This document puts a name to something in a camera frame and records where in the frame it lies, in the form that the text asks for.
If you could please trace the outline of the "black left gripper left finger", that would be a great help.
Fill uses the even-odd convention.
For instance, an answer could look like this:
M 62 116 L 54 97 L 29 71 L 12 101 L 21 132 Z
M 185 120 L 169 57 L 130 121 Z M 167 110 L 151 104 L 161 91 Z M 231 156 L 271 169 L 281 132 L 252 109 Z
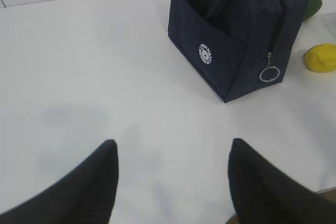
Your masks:
M 55 184 L 1 214 L 1 223 L 108 223 L 118 186 L 118 147 L 104 141 Z

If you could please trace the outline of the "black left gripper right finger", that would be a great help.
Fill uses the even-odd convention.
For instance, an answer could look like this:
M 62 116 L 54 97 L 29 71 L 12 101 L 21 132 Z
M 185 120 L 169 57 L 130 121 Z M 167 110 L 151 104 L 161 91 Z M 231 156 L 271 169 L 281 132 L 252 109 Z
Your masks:
M 335 223 L 335 203 L 305 188 L 240 138 L 228 159 L 230 195 L 239 223 Z

